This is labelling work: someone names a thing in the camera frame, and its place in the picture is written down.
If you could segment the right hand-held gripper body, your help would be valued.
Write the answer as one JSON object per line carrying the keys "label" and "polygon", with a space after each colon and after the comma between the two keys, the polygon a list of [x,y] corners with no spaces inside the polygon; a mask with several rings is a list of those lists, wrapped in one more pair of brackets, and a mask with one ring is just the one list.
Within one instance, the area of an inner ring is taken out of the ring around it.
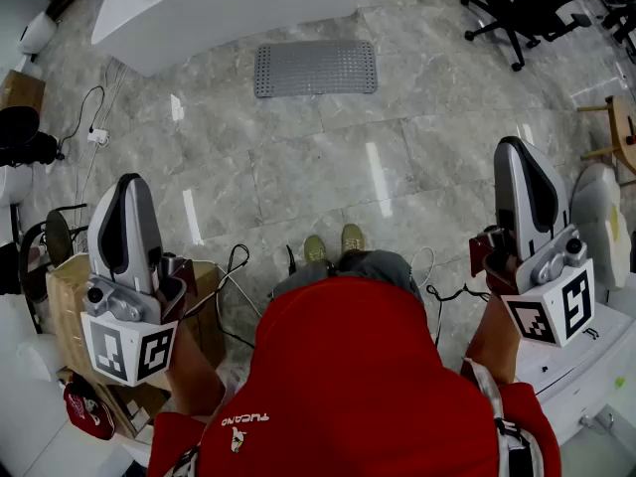
{"label": "right hand-held gripper body", "polygon": [[566,346],[594,317],[593,260],[579,229],[568,225],[513,271],[505,236],[490,227],[469,241],[471,274],[486,273],[522,339]]}

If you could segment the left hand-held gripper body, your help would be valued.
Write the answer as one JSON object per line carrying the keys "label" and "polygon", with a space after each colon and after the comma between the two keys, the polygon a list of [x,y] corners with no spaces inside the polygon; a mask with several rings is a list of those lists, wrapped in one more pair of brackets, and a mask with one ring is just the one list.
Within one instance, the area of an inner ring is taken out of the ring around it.
{"label": "left hand-held gripper body", "polygon": [[91,274],[80,314],[92,367],[116,382],[135,387],[164,372],[170,363],[187,296],[198,293],[190,259],[166,253],[167,274],[152,294]]}

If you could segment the grey perforated floor mat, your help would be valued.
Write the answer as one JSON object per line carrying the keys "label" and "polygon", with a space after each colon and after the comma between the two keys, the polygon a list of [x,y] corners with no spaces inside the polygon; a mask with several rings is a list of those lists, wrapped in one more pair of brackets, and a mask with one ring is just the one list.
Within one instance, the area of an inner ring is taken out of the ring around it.
{"label": "grey perforated floor mat", "polygon": [[263,44],[254,55],[258,98],[325,93],[373,93],[378,88],[373,45],[360,40]]}

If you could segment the person's left forearm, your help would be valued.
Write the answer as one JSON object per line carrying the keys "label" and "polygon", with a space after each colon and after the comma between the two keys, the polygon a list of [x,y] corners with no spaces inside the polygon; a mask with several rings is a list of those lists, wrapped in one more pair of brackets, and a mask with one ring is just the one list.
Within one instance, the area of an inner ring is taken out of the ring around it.
{"label": "person's left forearm", "polygon": [[184,415],[209,417],[223,401],[225,385],[184,323],[178,325],[166,376],[175,407]]}

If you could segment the person's right forearm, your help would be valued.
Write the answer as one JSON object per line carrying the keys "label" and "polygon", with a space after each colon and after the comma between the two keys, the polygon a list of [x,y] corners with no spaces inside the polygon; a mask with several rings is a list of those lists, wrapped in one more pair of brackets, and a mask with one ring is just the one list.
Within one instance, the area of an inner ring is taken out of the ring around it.
{"label": "person's right forearm", "polygon": [[520,335],[502,299],[492,293],[465,357],[484,366],[498,385],[516,375]]}

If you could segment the white bathtub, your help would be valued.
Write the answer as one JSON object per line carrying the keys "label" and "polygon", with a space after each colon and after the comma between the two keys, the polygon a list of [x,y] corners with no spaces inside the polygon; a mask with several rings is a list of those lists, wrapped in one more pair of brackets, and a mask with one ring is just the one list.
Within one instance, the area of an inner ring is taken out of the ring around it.
{"label": "white bathtub", "polygon": [[150,77],[213,47],[357,8],[358,0],[103,0],[91,43]]}

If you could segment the black round stool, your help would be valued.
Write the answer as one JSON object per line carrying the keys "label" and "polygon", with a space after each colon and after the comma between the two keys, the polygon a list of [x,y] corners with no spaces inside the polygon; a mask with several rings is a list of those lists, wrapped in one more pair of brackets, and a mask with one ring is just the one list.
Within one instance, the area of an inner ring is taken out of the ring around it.
{"label": "black round stool", "polygon": [[46,219],[24,235],[18,254],[18,276],[25,297],[35,303],[47,296],[46,276],[73,255],[73,245],[87,226],[71,228],[63,212],[82,209],[85,204],[49,211]]}

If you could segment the white cabinet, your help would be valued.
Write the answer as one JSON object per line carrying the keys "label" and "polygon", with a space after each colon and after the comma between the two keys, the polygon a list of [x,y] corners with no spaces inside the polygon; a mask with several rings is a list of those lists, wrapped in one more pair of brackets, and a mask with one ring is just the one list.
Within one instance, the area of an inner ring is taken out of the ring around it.
{"label": "white cabinet", "polygon": [[560,445],[608,403],[636,352],[636,319],[602,304],[565,347],[522,342],[516,379],[533,387]]}

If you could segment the large cardboard box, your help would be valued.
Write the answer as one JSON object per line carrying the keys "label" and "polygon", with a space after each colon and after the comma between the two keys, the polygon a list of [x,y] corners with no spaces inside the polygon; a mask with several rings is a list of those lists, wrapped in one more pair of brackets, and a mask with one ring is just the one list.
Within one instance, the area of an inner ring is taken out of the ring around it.
{"label": "large cardboard box", "polygon": [[[220,272],[211,261],[195,260],[194,276],[199,295],[186,293],[186,305],[196,302],[218,286]],[[145,424],[152,420],[170,397],[170,386],[163,374],[150,378],[148,385],[131,388],[97,372],[90,362],[80,314],[84,311],[81,298],[87,290],[89,264],[87,254],[76,254],[54,271],[47,273],[46,283],[50,315],[59,348],[67,368],[83,377],[96,395],[109,408],[115,431],[134,439]],[[196,317],[185,320],[193,338],[214,368],[226,355],[225,337],[218,328],[214,299],[207,302]],[[128,404],[134,402],[141,413],[131,413]]]}

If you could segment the red cap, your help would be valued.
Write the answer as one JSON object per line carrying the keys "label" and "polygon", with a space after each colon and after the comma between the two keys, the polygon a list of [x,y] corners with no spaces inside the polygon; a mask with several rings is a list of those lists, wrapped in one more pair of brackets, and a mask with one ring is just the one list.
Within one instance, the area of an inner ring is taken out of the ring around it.
{"label": "red cap", "polygon": [[110,410],[89,386],[68,382],[63,398],[72,425],[100,440],[113,437],[115,424]]}

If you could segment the wooden stool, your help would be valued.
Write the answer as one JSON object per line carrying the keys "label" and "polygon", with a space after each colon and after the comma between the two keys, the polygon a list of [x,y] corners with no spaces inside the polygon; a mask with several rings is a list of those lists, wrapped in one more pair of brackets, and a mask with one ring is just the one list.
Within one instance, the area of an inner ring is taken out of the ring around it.
{"label": "wooden stool", "polygon": [[618,160],[634,179],[621,182],[621,188],[636,186],[636,112],[631,111],[627,105],[614,95],[610,95],[601,105],[580,106],[576,109],[579,113],[605,112],[609,123],[610,145],[598,150],[585,153],[580,159],[591,160],[605,155],[610,155]]}

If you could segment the person's grey trousers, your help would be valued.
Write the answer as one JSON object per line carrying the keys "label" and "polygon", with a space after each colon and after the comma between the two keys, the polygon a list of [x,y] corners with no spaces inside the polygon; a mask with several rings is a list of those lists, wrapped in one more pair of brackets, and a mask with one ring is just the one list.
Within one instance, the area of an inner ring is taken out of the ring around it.
{"label": "person's grey trousers", "polygon": [[270,302],[304,299],[337,306],[353,306],[423,302],[412,278],[411,266],[405,259],[386,250],[349,250],[335,264],[326,258],[307,262],[278,283],[270,294]]}

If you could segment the person's left olive shoe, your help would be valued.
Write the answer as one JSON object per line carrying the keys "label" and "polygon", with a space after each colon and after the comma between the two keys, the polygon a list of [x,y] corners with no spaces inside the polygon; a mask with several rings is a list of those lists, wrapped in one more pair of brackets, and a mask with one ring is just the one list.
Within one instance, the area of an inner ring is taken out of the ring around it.
{"label": "person's left olive shoe", "polygon": [[326,244],[317,235],[309,236],[304,242],[304,260],[306,263],[326,263],[328,261]]}

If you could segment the person's red shirt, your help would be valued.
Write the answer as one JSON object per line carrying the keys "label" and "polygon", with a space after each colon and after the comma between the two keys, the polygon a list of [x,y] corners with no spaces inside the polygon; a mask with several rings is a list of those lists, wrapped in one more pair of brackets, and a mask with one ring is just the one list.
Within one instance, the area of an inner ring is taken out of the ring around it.
{"label": "person's red shirt", "polygon": [[410,299],[270,303],[244,385],[156,417],[148,477],[561,477],[533,388],[445,368]]}

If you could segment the white round appliance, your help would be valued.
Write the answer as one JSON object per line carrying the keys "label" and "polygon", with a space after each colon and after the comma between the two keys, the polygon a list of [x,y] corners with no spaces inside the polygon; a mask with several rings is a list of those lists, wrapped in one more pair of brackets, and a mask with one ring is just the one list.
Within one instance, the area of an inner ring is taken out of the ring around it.
{"label": "white round appliance", "polygon": [[51,41],[57,23],[45,12],[39,13],[25,28],[18,49],[24,55],[38,55]]}

